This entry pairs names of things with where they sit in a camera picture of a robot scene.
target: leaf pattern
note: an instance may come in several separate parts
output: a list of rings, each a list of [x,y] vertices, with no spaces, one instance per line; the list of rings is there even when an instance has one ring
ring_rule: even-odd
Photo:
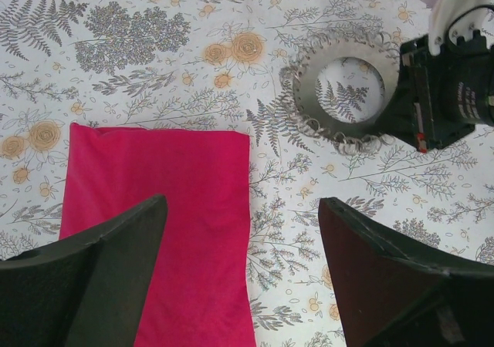
[[[261,347],[345,346],[321,198],[494,264],[494,128],[427,154],[390,140],[344,157],[301,134],[281,101],[285,68],[311,35],[382,31],[399,49],[427,17],[418,0],[0,0],[0,259],[58,238],[78,122],[250,136],[245,271]],[[348,123],[375,95],[369,68],[350,63],[315,84]]]
[[[187,44],[190,32],[190,24],[181,13],[167,19],[166,11],[154,7],[130,17],[117,2],[91,9],[84,25],[95,39],[76,42],[77,61],[86,72],[111,75],[115,68],[152,62],[156,50],[177,52]]]
[[[62,46],[62,39],[57,29],[72,37],[70,23],[79,23],[78,17],[83,17],[87,3],[75,4],[60,0],[57,8],[55,0],[40,0],[33,5],[33,0],[26,0],[22,6],[19,0],[12,0],[10,5],[0,12],[0,43],[5,51],[21,59],[28,60],[22,53],[19,43],[26,43],[52,55],[48,42],[54,41]]]

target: cable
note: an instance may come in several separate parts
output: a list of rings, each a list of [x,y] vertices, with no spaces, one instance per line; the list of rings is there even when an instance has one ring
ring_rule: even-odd
[[[453,41],[451,41],[451,39],[449,38],[449,33],[450,33],[451,29],[453,28],[453,25],[455,25],[456,23],[458,23],[458,21],[460,19],[463,19],[464,17],[466,17],[471,12],[474,12],[475,10],[479,10],[479,9],[484,9],[484,8],[490,10],[491,12],[494,12],[494,5],[493,4],[477,5],[477,6],[473,7],[473,8],[471,8],[471,9],[467,10],[466,12],[464,12],[463,14],[461,14],[458,18],[456,18],[453,21],[453,23],[448,27],[448,30],[446,31],[446,45],[448,46],[448,49],[449,50],[451,50],[455,54],[459,54],[459,55],[462,54],[461,50],[458,50],[458,46],[455,45],[455,43]]]

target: red fabric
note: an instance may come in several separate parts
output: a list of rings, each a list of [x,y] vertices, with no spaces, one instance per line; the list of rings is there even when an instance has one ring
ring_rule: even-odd
[[[165,235],[135,347],[253,347],[249,137],[70,127],[60,238],[163,194]]]

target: metal ring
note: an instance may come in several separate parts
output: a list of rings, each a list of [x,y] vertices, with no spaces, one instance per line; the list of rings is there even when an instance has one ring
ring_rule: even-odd
[[[369,39],[356,37],[355,39],[337,38],[328,39],[328,43],[322,43],[323,49],[310,50],[301,58],[297,81],[293,83],[293,93],[297,106],[303,108],[304,114],[310,119],[317,120],[319,128],[324,128],[335,133],[340,131],[347,137],[360,139],[367,134],[376,134],[375,120],[380,116],[396,90],[398,84],[398,66],[386,48],[375,45]],[[343,57],[355,57],[371,64],[381,75],[384,81],[384,105],[370,119],[359,123],[345,123],[330,116],[320,105],[316,94],[316,80],[322,70],[332,61]]]

